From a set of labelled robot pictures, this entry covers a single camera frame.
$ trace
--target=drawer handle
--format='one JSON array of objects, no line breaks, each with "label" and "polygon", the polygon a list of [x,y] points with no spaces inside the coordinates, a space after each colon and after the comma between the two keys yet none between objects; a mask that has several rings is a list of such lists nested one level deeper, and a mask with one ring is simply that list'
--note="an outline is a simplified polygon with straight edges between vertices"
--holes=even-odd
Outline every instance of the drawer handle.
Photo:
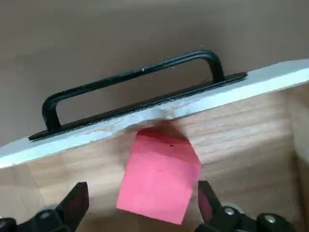
[{"label": "drawer handle", "polygon": [[212,74],[213,84],[226,82],[226,78],[223,74],[223,69],[222,69],[220,60],[215,53],[213,53],[210,50],[199,50],[199,51],[190,52],[182,56],[167,59],[160,63],[155,63],[155,64],[145,66],[138,70],[134,70],[134,71],[126,72],[123,74],[104,78],[99,81],[95,81],[95,82],[92,82],[92,83],[89,83],[83,86],[79,86],[79,87],[74,87],[74,88],[64,90],[62,92],[51,95],[45,100],[42,106],[42,115],[43,115],[44,122],[47,127],[47,131],[42,131],[38,134],[35,134],[29,137],[29,139],[33,140],[33,139],[37,139],[40,137],[45,137],[47,135],[59,133],[63,130],[67,130],[67,129],[63,129],[63,126],[60,124],[60,121],[59,121],[59,118],[56,112],[56,106],[62,100],[72,98],[72,97],[75,97],[75,96],[78,96],[84,93],[88,93],[88,92],[91,92],[97,89],[105,88],[111,85],[115,85],[115,84],[118,84],[124,81],[128,81],[128,80],[131,80],[131,79],[134,79],[134,78],[137,78],[139,76],[143,76],[149,73],[154,73],[156,71],[170,68],[175,65],[179,65],[179,64],[182,64],[182,63],[194,60],[194,59],[203,59],[208,62],[208,65],[210,67],[211,74]]}]

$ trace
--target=pink paper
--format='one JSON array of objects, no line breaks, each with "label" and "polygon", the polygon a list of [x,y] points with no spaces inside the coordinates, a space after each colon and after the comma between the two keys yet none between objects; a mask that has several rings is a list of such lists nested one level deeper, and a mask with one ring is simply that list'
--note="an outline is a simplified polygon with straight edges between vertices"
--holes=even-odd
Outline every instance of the pink paper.
[{"label": "pink paper", "polygon": [[131,150],[117,208],[181,224],[200,169],[187,140],[142,130]]}]

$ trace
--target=wooden panel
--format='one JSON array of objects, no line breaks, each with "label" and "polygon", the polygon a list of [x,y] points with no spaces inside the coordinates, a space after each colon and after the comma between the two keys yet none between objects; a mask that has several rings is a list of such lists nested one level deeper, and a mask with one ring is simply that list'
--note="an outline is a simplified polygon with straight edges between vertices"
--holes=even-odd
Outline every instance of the wooden panel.
[{"label": "wooden panel", "polygon": [[289,111],[298,156],[304,215],[309,221],[309,84],[288,90]]},{"label": "wooden panel", "polygon": [[[303,228],[286,92],[231,103],[172,122],[202,162],[200,179],[249,216],[278,213]],[[115,203],[135,133],[29,163],[46,204],[78,181],[89,184],[90,209],[79,231],[193,231],[201,222],[194,192],[182,227],[123,212]]]},{"label": "wooden panel", "polygon": [[26,165],[0,170],[0,216],[24,222],[44,207],[43,199]]},{"label": "wooden panel", "polygon": [[158,120],[176,120],[263,93],[309,81],[309,59],[287,61],[248,72],[245,80],[202,93],[155,104],[129,114],[37,141],[28,137],[0,147],[0,168],[29,162],[69,148],[117,136],[125,129]]}]

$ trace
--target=wood grain surface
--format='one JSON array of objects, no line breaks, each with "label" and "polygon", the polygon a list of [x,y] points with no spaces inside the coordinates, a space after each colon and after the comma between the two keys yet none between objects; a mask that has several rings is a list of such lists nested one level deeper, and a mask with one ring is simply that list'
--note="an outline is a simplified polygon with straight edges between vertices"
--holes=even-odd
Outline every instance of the wood grain surface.
[{"label": "wood grain surface", "polygon": [[44,208],[39,189],[26,165],[0,170],[0,216],[17,223],[28,220]]},{"label": "wood grain surface", "polygon": [[309,222],[309,84],[288,90],[288,106],[298,156],[305,221]]},{"label": "wood grain surface", "polygon": [[[278,213],[302,231],[298,175],[286,91],[260,95],[171,122],[192,143],[223,202],[247,215]],[[193,231],[201,223],[197,193],[182,226],[115,208],[135,133],[127,132],[27,164],[46,205],[87,181],[90,208],[78,231]]]}]

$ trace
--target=brown wall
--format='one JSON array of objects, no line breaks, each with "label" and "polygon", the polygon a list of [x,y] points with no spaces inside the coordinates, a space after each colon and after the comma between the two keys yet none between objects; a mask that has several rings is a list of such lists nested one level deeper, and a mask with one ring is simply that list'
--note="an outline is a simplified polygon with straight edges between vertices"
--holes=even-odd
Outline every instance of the brown wall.
[{"label": "brown wall", "polygon": [[[308,0],[6,1],[0,7],[0,145],[44,129],[49,95],[196,49],[226,73],[309,57]],[[62,122],[200,82],[196,61],[68,100]]]}]

